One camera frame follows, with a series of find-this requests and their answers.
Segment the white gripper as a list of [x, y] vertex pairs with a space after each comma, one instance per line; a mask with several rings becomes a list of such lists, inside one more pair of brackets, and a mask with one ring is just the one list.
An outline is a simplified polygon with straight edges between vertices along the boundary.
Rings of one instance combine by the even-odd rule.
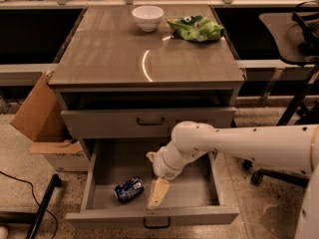
[[199, 150], [194, 145], [173, 140], [157, 152], [149, 151], [146, 157], [154, 164], [154, 173], [159, 178], [152, 182], [148, 209], [157, 209], [168, 192], [169, 180], [174, 180], [182, 173], [185, 166], [204, 154], [206, 150]]

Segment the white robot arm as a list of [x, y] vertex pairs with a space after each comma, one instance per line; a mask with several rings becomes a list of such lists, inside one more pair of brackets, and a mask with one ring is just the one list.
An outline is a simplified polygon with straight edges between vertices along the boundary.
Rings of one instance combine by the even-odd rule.
[[309, 182], [294, 239], [318, 239], [318, 124], [215, 128], [207, 123], [182, 121], [173, 128], [167, 145], [148, 153], [158, 177], [151, 190], [149, 208], [160, 206], [169, 183], [187, 164], [211, 151], [305, 173]]

